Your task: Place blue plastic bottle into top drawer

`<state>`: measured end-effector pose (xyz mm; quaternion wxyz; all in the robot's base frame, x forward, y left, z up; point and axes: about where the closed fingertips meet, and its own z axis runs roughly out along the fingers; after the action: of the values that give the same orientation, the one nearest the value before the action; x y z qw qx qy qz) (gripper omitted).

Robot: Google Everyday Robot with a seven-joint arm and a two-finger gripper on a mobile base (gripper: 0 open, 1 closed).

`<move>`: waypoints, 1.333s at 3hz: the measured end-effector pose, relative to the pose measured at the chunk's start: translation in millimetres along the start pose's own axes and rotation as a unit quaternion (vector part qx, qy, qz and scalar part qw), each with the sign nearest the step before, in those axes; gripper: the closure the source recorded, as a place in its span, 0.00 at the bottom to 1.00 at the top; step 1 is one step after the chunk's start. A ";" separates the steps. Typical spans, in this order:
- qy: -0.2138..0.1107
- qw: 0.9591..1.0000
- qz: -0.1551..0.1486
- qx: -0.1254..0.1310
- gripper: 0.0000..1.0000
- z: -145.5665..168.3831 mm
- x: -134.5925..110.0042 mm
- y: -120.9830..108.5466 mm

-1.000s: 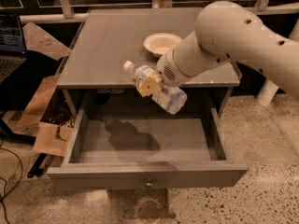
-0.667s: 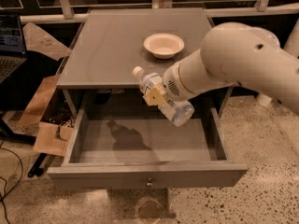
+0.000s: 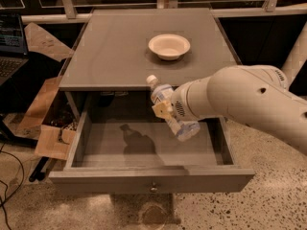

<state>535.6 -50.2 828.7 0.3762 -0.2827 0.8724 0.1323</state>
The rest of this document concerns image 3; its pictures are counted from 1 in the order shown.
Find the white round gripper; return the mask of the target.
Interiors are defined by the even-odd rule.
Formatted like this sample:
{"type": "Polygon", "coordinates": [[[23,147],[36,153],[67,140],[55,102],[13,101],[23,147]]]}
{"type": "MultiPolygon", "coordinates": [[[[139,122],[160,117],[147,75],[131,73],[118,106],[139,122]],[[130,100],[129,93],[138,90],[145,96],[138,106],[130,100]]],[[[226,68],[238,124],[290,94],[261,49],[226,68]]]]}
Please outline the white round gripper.
{"type": "Polygon", "coordinates": [[[153,113],[157,118],[170,120],[175,115],[182,121],[197,121],[200,114],[197,108],[200,106],[200,94],[195,87],[194,81],[189,81],[178,87],[171,102],[162,101],[152,106],[153,113]]]}

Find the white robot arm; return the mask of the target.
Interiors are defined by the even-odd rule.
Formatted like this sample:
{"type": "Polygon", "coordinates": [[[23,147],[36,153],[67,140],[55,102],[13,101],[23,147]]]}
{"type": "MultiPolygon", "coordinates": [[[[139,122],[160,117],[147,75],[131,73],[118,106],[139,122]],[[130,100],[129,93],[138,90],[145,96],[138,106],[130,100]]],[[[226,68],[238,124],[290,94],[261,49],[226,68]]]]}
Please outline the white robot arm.
{"type": "Polygon", "coordinates": [[[200,121],[226,117],[263,131],[307,154],[307,102],[289,91],[284,72],[270,65],[232,65],[178,88],[150,75],[153,112],[184,142],[200,121]]]}

